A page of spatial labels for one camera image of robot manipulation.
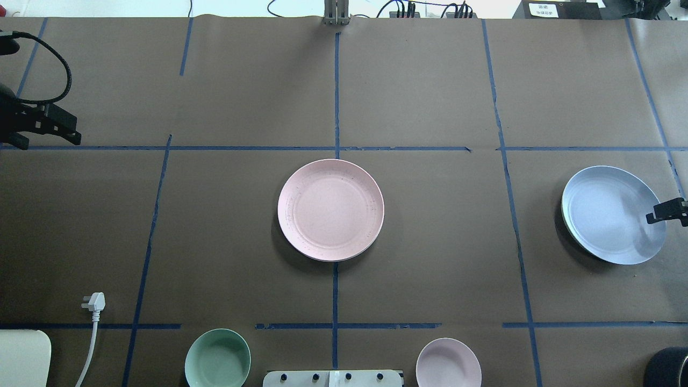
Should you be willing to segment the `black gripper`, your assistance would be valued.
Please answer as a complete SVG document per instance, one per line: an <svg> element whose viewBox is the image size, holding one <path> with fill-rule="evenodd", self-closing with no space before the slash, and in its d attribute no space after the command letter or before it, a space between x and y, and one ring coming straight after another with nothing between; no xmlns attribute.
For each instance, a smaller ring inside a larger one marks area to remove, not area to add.
<svg viewBox="0 0 688 387"><path fill-rule="evenodd" d="M1 86L1 141L28 150L30 140L22 132L50 134L62 137L72 145L81 144L82 135L76 131L76 117L53 103L32 107L20 103L14 92Z"/></svg>

